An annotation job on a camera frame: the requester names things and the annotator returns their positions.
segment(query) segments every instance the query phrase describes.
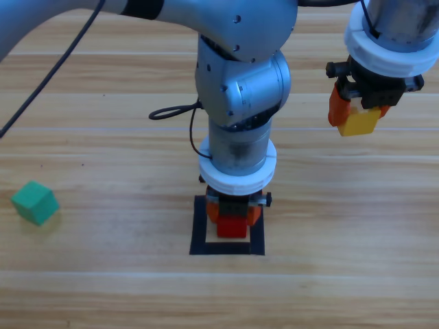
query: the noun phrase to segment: green cube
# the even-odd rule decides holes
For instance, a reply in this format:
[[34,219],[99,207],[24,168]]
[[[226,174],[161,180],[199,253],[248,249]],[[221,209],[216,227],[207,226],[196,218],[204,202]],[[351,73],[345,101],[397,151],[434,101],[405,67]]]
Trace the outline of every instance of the green cube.
[[38,226],[44,224],[60,208],[54,193],[37,182],[27,183],[11,201],[22,218]]

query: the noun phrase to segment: white plastic collar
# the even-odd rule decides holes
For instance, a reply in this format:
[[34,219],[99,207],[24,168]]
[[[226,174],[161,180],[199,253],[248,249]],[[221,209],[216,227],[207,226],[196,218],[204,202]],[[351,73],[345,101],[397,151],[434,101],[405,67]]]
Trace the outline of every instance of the white plastic collar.
[[[201,143],[200,151],[209,154],[209,137]],[[266,187],[276,169],[277,152],[272,141],[268,141],[267,159],[256,173],[247,176],[231,176],[216,169],[211,160],[198,156],[200,173],[206,183],[214,190],[227,195],[249,195]]]
[[414,53],[387,50],[366,35],[363,28],[364,12],[361,3],[355,5],[344,34],[348,52],[365,69],[386,77],[414,77],[427,72],[439,58],[439,37]]

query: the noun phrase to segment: black cable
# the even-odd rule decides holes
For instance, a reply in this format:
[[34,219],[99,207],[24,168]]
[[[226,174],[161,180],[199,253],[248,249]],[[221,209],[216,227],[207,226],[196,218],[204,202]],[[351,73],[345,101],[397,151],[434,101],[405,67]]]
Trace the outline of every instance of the black cable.
[[298,0],[299,7],[337,7],[356,3],[358,0]]
[[366,21],[368,22],[368,25],[369,25],[370,34],[372,34],[372,36],[374,36],[376,39],[378,39],[379,36],[381,35],[381,33],[379,33],[375,29],[375,27],[373,26],[372,21],[370,20],[370,17],[369,17],[368,8],[366,7],[364,0],[360,0],[360,1],[361,1],[361,6],[363,7],[364,16],[366,17]]
[[161,108],[160,110],[156,110],[150,113],[149,118],[151,120],[163,120],[168,119],[172,117],[176,117],[177,115],[189,112],[193,110],[192,117],[191,117],[191,123],[189,124],[189,139],[191,141],[191,145],[193,150],[198,154],[199,156],[202,156],[204,158],[211,159],[212,156],[207,156],[206,154],[201,153],[197,150],[195,147],[195,144],[193,144],[193,137],[192,137],[192,127],[193,127],[193,118],[195,117],[195,111],[197,108],[203,108],[203,105],[201,104],[200,99],[197,99],[197,101],[192,105],[183,105],[183,106],[172,106],[170,108]]
[[19,117],[25,112],[27,107],[35,100],[35,98],[41,93],[41,91],[46,87],[49,83],[50,79],[56,74],[56,72],[60,69],[60,67],[64,64],[66,59],[71,55],[73,50],[76,48],[78,43],[81,41],[82,37],[88,31],[90,26],[95,21],[97,15],[102,10],[106,0],[100,0],[95,8],[95,11],[91,14],[87,23],[81,29],[80,33],[76,36],[75,40],[71,43],[70,47],[66,50],[64,55],[60,58],[60,60],[55,64],[55,66],[50,70],[49,74],[44,78],[44,80],[40,83],[40,85],[35,89],[35,91],[26,99],[23,105],[19,108],[19,110],[12,116],[12,118],[4,125],[3,129],[0,130],[0,138],[5,136],[6,132],[14,125],[14,123],[19,119]]
[[192,145],[193,150],[196,152],[196,154],[198,154],[199,156],[202,156],[203,158],[208,158],[208,159],[212,160],[212,156],[207,156],[206,154],[201,153],[200,151],[197,150],[197,148],[193,144],[192,126],[193,126],[193,118],[195,117],[195,111],[196,110],[197,110],[197,108],[193,109],[192,117],[191,117],[191,124],[189,125],[189,138],[191,139],[191,145]]
[[172,106],[170,108],[161,108],[160,110],[153,111],[150,113],[150,120],[163,120],[172,117],[176,117],[177,115],[192,111],[194,108],[200,108],[202,105],[198,100],[196,103],[192,105],[183,105],[183,106]]

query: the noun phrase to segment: yellow block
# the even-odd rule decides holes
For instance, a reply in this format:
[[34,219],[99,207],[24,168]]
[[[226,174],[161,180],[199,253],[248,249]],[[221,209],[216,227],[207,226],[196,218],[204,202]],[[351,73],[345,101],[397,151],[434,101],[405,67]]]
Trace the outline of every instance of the yellow block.
[[381,110],[379,108],[364,110],[359,106],[351,106],[351,113],[348,119],[337,128],[342,136],[372,134],[380,116]]

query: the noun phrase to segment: wooden table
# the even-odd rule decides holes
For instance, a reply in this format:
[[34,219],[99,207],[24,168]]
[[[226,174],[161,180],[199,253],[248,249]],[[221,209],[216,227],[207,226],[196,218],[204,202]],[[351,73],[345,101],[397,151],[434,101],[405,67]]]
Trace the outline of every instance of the wooden table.
[[[189,115],[147,118],[195,101],[196,34],[101,14],[0,142],[0,328],[439,328],[439,72],[374,134],[342,138],[324,68],[347,57],[350,10],[300,10],[283,47],[293,94],[261,257],[189,255],[204,192]],[[1,122],[89,15],[51,19],[0,64]],[[29,180],[62,206],[41,228],[9,201]]]

